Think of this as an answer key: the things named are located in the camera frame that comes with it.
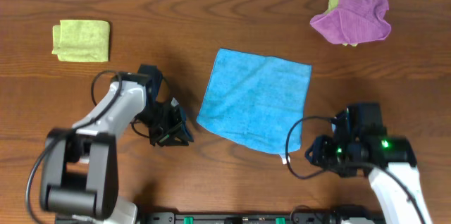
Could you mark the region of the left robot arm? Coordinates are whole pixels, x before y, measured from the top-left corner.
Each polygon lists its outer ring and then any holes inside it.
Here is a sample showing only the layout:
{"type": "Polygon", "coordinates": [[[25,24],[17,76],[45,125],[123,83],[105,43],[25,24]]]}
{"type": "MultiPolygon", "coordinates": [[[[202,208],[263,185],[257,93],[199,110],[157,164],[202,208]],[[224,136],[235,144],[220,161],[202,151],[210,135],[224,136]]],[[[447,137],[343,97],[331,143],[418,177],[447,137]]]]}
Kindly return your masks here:
{"type": "Polygon", "coordinates": [[[70,129],[54,128],[33,170],[42,168],[39,205],[69,223],[135,223],[137,206],[118,195],[117,143],[145,125],[152,146],[187,146],[193,138],[172,98],[156,100],[165,78],[154,66],[115,72],[105,97],[70,129]]]}

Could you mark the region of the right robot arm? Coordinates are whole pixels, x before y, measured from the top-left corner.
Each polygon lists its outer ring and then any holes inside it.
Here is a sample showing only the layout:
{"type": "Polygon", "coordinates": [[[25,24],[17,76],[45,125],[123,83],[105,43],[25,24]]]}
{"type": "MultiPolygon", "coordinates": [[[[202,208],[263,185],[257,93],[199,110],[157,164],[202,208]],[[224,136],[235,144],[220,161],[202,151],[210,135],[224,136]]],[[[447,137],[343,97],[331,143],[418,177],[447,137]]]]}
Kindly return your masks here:
{"type": "Polygon", "coordinates": [[[431,223],[413,148],[405,137],[317,137],[305,152],[310,164],[351,178],[362,170],[386,223],[431,223]]]}

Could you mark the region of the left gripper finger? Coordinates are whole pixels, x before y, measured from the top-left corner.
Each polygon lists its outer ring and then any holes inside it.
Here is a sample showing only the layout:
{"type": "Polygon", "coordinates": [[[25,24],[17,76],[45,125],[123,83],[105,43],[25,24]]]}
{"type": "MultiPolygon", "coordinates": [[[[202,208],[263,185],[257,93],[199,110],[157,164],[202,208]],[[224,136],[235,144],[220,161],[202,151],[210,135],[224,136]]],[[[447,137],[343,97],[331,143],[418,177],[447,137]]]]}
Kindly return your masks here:
{"type": "Polygon", "coordinates": [[[189,138],[183,133],[178,132],[175,134],[167,134],[155,141],[160,147],[176,147],[176,146],[188,146],[189,138]]]}
{"type": "Polygon", "coordinates": [[[193,143],[194,139],[190,133],[190,131],[187,129],[187,117],[186,114],[182,108],[182,106],[179,104],[179,102],[172,98],[171,100],[171,106],[174,109],[175,114],[175,121],[176,121],[176,132],[175,132],[175,138],[179,139],[181,143],[193,143]]]}

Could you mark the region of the blue cloth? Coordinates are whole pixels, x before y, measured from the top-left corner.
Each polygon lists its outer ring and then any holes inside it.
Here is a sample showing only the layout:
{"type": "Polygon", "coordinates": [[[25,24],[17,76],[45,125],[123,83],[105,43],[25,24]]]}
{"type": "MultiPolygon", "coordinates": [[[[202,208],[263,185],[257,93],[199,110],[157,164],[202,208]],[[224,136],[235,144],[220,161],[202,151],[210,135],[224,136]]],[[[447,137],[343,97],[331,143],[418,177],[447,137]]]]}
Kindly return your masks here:
{"type": "Polygon", "coordinates": [[[219,49],[197,123],[255,151],[297,151],[311,72],[311,65],[219,49]]]}

